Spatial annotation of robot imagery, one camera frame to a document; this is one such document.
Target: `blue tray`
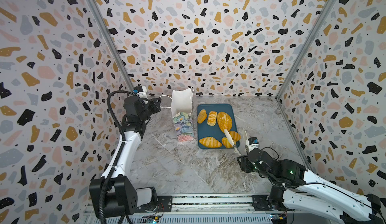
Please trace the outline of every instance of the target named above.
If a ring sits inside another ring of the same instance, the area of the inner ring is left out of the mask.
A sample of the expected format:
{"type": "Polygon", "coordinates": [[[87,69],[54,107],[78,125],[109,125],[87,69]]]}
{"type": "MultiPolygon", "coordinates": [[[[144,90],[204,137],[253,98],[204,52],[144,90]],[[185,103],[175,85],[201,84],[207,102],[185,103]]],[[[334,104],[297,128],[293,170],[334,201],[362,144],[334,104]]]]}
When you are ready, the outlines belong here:
{"type": "MultiPolygon", "coordinates": [[[[197,107],[197,115],[200,113],[202,109],[205,109],[206,114],[209,116],[210,111],[216,111],[219,113],[220,111],[226,112],[229,114],[230,118],[232,119],[232,128],[230,129],[231,131],[237,132],[237,127],[236,127],[236,121],[235,121],[235,116],[233,114],[233,109],[230,104],[200,104],[197,107]]],[[[214,137],[217,139],[220,143],[222,143],[222,138],[225,137],[225,134],[220,130],[219,125],[217,124],[214,126],[209,126],[207,124],[208,117],[201,123],[197,123],[197,130],[198,130],[198,146],[201,149],[213,149],[213,148],[208,148],[205,147],[204,145],[200,144],[200,139],[205,138],[205,137],[214,137]]],[[[224,145],[221,145],[219,148],[215,149],[226,149],[224,145]]]]}

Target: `toy bread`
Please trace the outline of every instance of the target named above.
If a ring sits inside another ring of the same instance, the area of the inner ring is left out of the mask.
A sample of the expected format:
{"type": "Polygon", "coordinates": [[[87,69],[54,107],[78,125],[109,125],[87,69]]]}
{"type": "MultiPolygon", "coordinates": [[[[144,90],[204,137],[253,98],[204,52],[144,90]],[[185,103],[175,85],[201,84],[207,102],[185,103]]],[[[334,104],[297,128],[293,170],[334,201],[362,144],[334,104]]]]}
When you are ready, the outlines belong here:
{"type": "Polygon", "coordinates": [[[206,111],[205,109],[201,110],[197,116],[197,122],[200,124],[206,119],[206,111]]]}
{"type": "Polygon", "coordinates": [[[226,137],[222,138],[222,144],[227,148],[233,148],[232,144],[229,143],[228,139],[226,137]]]}
{"type": "Polygon", "coordinates": [[[241,136],[235,131],[230,131],[229,134],[232,137],[232,139],[236,142],[241,139],[241,136]]]}
{"type": "Polygon", "coordinates": [[[224,132],[225,129],[229,131],[232,128],[232,119],[226,112],[220,111],[218,113],[217,123],[222,132],[224,132]]]}
{"type": "Polygon", "coordinates": [[[205,137],[203,139],[200,139],[200,144],[204,145],[208,148],[218,148],[221,147],[221,143],[217,141],[214,137],[205,137]]]}
{"type": "Polygon", "coordinates": [[[208,116],[208,125],[209,126],[216,125],[216,117],[217,117],[217,112],[216,111],[210,111],[209,116],[208,116]]]}

